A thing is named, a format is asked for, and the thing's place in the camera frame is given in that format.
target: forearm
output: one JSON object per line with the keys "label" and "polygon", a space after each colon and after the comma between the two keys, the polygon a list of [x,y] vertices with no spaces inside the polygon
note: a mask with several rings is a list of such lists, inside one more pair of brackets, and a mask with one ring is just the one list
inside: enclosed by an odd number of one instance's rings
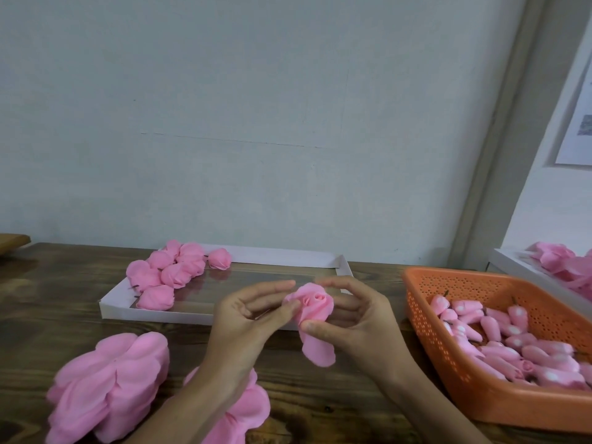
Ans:
{"label": "forearm", "polygon": [[378,383],[415,427],[432,444],[486,444],[490,441],[412,363],[396,380]]}
{"label": "forearm", "polygon": [[227,396],[222,381],[196,375],[126,444],[199,443],[224,414]]}

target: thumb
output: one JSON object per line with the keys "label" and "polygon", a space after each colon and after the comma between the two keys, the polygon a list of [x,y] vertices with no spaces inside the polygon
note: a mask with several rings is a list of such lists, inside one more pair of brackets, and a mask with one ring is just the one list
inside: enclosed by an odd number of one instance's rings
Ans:
{"label": "thumb", "polygon": [[348,330],[326,323],[325,321],[302,321],[300,323],[300,328],[304,333],[341,349],[345,348],[348,343]]}
{"label": "thumb", "polygon": [[266,314],[258,322],[265,329],[267,335],[271,336],[278,328],[285,326],[290,322],[294,315],[300,309],[300,301],[294,299],[283,306],[280,306],[273,312]]}

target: finger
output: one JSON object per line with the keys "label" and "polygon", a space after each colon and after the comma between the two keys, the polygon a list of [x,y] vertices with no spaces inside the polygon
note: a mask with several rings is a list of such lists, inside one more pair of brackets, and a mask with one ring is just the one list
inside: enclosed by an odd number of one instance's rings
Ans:
{"label": "finger", "polygon": [[349,310],[342,310],[340,308],[335,308],[333,310],[333,312],[329,315],[328,320],[329,319],[358,322],[360,320],[360,315],[357,311],[349,311]]}
{"label": "finger", "polygon": [[228,297],[239,299],[243,303],[253,301],[256,298],[265,296],[266,294],[274,294],[282,291],[288,291],[296,285],[295,281],[274,281],[274,282],[260,282],[254,285],[246,286],[245,288],[234,292]]}
{"label": "finger", "polygon": [[316,279],[315,283],[321,286],[332,286],[333,288],[348,290],[355,297],[365,301],[370,301],[375,298],[376,295],[380,294],[365,283],[362,283],[351,276],[322,277]]}
{"label": "finger", "polygon": [[266,338],[268,338],[278,328],[288,324],[300,309],[300,306],[300,301],[298,299],[294,299],[277,308],[276,310],[266,313],[259,320],[257,320],[257,326],[261,328],[263,334],[266,336]]}
{"label": "finger", "polygon": [[335,308],[342,308],[344,310],[355,311],[360,308],[360,299],[351,294],[338,294],[333,296],[333,303]]}
{"label": "finger", "polygon": [[348,343],[348,335],[351,330],[328,324],[325,321],[307,320],[300,323],[300,328],[321,341],[325,341],[341,349],[344,349]]}
{"label": "finger", "polygon": [[329,324],[332,324],[334,326],[341,327],[341,328],[353,327],[356,324],[358,324],[357,322],[354,322],[354,321],[347,321],[347,320],[341,320],[341,319],[327,319],[327,322]]}
{"label": "finger", "polygon": [[262,313],[270,308],[277,308],[282,305],[284,298],[290,294],[289,291],[282,291],[281,293],[266,294],[262,297],[256,298],[253,301],[247,302],[245,306],[253,314]]}

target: wood grain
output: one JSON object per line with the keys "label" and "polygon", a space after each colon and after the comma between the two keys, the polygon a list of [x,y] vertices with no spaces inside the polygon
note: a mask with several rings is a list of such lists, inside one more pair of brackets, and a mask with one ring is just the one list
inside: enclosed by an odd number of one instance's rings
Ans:
{"label": "wood grain", "polygon": [[31,243],[31,238],[20,234],[0,234],[0,255]]}
{"label": "wood grain", "polygon": [[[68,360],[100,339],[130,331],[167,336],[171,369],[157,409],[203,358],[208,327],[101,320],[98,300],[121,281],[127,264],[149,250],[36,244],[0,257],[0,443],[41,443],[51,408],[44,395]],[[403,266],[351,263],[355,276],[389,297],[411,353],[441,387],[405,318]],[[296,332],[280,331],[256,371],[272,412],[247,435],[251,444],[418,443],[404,416],[344,354],[331,368],[314,366]],[[589,436],[479,424],[495,443],[589,443]],[[82,442],[95,442],[92,435]]]}

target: person's left hand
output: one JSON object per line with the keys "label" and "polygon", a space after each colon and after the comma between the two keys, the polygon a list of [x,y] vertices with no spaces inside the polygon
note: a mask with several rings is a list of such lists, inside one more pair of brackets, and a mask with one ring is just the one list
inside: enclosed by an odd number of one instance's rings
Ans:
{"label": "person's left hand", "polygon": [[216,304],[208,348],[196,376],[223,383],[229,402],[240,396],[267,339],[300,308],[298,300],[281,305],[295,283],[256,283]]}

